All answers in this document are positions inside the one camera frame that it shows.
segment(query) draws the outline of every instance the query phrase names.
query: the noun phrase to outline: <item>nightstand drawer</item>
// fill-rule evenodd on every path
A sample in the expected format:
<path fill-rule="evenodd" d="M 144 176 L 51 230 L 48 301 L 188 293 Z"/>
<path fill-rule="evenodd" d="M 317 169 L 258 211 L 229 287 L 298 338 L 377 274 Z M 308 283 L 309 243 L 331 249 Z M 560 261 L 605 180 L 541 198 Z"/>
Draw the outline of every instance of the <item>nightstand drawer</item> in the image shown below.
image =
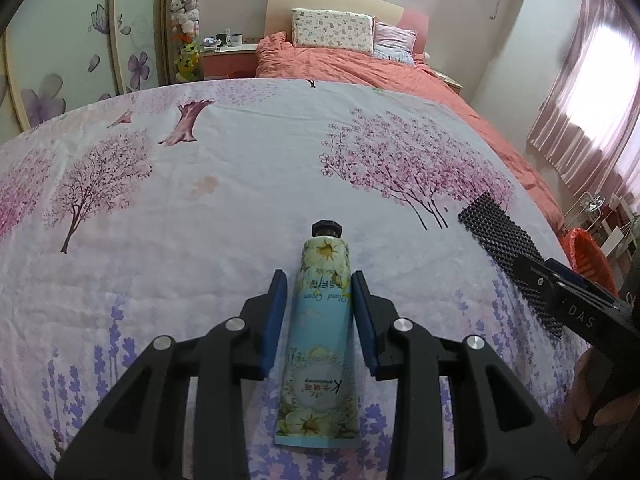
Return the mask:
<path fill-rule="evenodd" d="M 255 52 L 233 52 L 203 56 L 202 65 L 205 78 L 224 78 L 232 72 L 251 72 L 258 68 L 258 57 Z"/>

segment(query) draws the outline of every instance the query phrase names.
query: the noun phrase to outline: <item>metal screw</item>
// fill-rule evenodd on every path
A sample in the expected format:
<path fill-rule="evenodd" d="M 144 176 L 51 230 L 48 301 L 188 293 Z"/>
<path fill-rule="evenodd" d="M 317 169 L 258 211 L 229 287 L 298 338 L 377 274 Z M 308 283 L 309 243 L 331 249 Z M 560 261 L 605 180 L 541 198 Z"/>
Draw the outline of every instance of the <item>metal screw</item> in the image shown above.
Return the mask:
<path fill-rule="evenodd" d="M 409 332 L 413 327 L 414 324 L 404 317 L 399 317 L 394 321 L 394 328 L 398 330 L 398 332 Z"/>
<path fill-rule="evenodd" d="M 473 335 L 466 338 L 466 344 L 469 345 L 469 348 L 473 350 L 481 350 L 484 348 L 484 339 L 482 339 L 479 335 Z"/>
<path fill-rule="evenodd" d="M 166 350 L 171 344 L 171 338 L 167 335 L 161 335 L 154 339 L 154 348 L 156 350 Z"/>
<path fill-rule="evenodd" d="M 238 332 L 244 328 L 244 319 L 241 317 L 232 317 L 225 323 L 225 327 L 230 332 Z"/>

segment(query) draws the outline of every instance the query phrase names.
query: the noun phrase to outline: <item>red plastic basket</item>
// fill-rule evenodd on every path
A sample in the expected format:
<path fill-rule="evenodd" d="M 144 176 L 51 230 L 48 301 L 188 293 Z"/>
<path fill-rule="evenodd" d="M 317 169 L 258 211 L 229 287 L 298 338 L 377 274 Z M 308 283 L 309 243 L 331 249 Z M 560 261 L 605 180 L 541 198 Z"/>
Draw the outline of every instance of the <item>red plastic basket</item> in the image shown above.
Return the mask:
<path fill-rule="evenodd" d="M 560 244 L 575 272 L 618 295 L 611 266 L 596 240 L 587 231 L 581 228 L 571 229 L 560 239 Z"/>

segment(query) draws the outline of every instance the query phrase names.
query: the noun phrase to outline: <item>pillow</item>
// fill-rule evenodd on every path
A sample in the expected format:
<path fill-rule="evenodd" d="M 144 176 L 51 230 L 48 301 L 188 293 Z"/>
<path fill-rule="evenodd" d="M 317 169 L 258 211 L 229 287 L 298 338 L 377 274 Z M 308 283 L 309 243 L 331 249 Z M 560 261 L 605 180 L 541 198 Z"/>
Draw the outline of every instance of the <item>pillow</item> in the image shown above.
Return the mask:
<path fill-rule="evenodd" d="M 345 48 L 373 54 L 373 18 L 341 10 L 292 9 L 294 46 Z"/>
<path fill-rule="evenodd" d="M 389 61 L 397 61 L 405 65 L 415 66 L 412 55 L 401 48 L 389 48 L 388 46 L 380 46 L 374 44 L 373 57 L 377 59 L 387 59 Z"/>
<path fill-rule="evenodd" d="M 387 25 L 376 19 L 373 28 L 374 46 L 386 46 L 396 50 L 404 50 L 411 53 L 414 51 L 415 38 L 418 33 L 415 30 L 404 30 L 404 28 Z"/>

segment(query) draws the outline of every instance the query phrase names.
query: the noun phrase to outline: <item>bedspread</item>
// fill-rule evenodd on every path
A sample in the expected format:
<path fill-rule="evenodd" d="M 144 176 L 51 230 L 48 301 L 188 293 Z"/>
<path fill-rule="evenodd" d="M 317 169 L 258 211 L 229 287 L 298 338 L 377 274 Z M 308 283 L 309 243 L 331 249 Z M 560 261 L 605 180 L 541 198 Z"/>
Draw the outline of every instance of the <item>bedspread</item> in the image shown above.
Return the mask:
<path fill-rule="evenodd" d="M 49 472 L 155 336 L 204 335 L 276 268 L 292 287 L 319 219 L 343 226 L 372 293 L 434 335 L 485 337 L 550 416 L 585 349 L 551 341 L 457 221 L 489 191 L 565 262 L 536 205 L 468 124 L 416 96 L 271 79 L 153 89 L 42 124 L 2 146 L 0 168 L 0 405 Z M 289 309 L 270 376 L 242 385 L 252 478 L 382 480 L 395 383 L 360 352 L 361 447 L 274 444 Z M 442 409 L 447 475 L 445 383 Z"/>
<path fill-rule="evenodd" d="M 447 105 L 480 135 L 500 156 L 507 168 L 527 190 L 556 233 L 564 218 L 551 190 L 540 174 L 480 117 L 464 99 L 453 92 L 424 63 L 415 67 L 365 54 L 334 48 L 294 48 L 279 32 L 264 38 L 257 49 L 258 77 L 279 77 L 363 84 L 413 94 Z"/>

